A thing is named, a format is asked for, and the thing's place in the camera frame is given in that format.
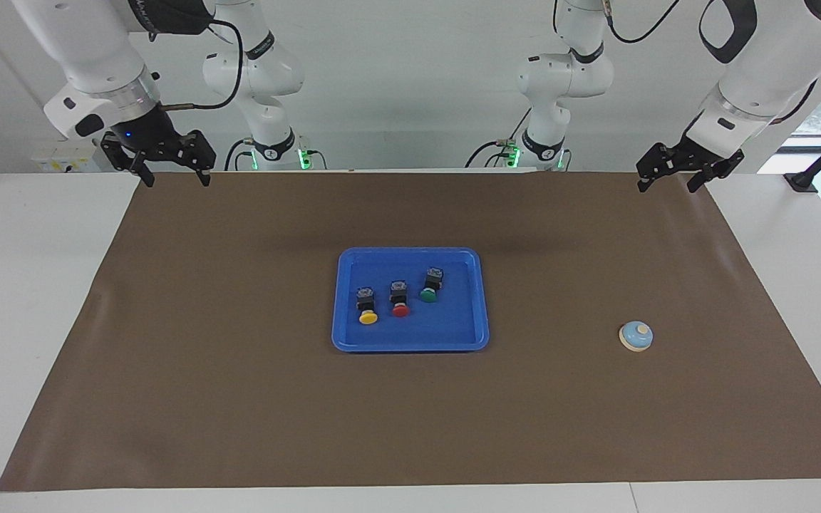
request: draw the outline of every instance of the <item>plastic tray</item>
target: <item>plastic tray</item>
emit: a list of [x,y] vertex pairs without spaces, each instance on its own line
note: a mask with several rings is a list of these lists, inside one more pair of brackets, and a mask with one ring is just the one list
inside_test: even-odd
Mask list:
[[[427,269],[445,273],[438,300],[427,303],[420,290]],[[392,281],[408,283],[410,315],[391,315]],[[356,290],[376,293],[378,321],[364,326],[356,309]],[[480,258],[465,247],[354,247],[338,265],[331,340],[346,353],[443,353],[479,351],[490,331],[483,298]]]

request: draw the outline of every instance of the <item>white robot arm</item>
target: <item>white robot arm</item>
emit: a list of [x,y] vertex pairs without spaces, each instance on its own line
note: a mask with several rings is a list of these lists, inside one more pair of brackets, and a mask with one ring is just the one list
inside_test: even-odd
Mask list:
[[701,36],[727,69],[680,143],[668,148],[659,142],[636,164],[642,192],[680,171],[698,171],[688,183],[692,192],[727,178],[743,160],[740,146],[775,124],[791,100],[821,75],[821,0],[721,1],[733,21],[733,35],[720,48]]
[[[130,7],[151,33],[199,33],[212,23],[202,0],[178,0],[149,6],[133,0]],[[82,138],[110,127],[101,147],[117,170],[130,170],[153,185],[146,160],[167,160],[194,169],[208,185],[215,152],[193,130],[183,136],[173,129],[160,104],[160,94],[141,55],[128,41],[128,32],[110,2],[104,0],[12,0],[43,49],[59,62],[68,84],[43,111],[56,129],[69,138]],[[182,23],[166,23],[173,16]],[[133,152],[127,156],[124,150]]]
[[[296,56],[274,39],[257,0],[219,0],[215,19],[238,26],[247,48],[242,65],[242,84],[234,104],[247,120],[252,133],[255,160],[264,171],[306,167],[299,137],[290,126],[284,107],[275,97],[300,91],[304,73]],[[232,32],[217,35],[232,42]],[[228,94],[239,73],[235,52],[209,55],[202,72],[205,81],[219,94]]]
[[532,56],[518,73],[518,88],[531,102],[531,119],[516,145],[519,165],[548,169],[561,158],[571,115],[563,98],[604,94],[613,84],[613,63],[604,54],[602,0],[561,0],[557,31],[567,54]]

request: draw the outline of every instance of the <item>brown mat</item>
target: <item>brown mat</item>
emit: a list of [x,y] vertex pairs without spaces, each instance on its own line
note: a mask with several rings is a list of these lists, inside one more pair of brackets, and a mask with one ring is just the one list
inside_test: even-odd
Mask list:
[[[464,246],[482,353],[331,344],[349,247]],[[619,325],[656,340],[630,353]],[[821,477],[821,387],[707,192],[632,175],[161,175],[0,490]]]

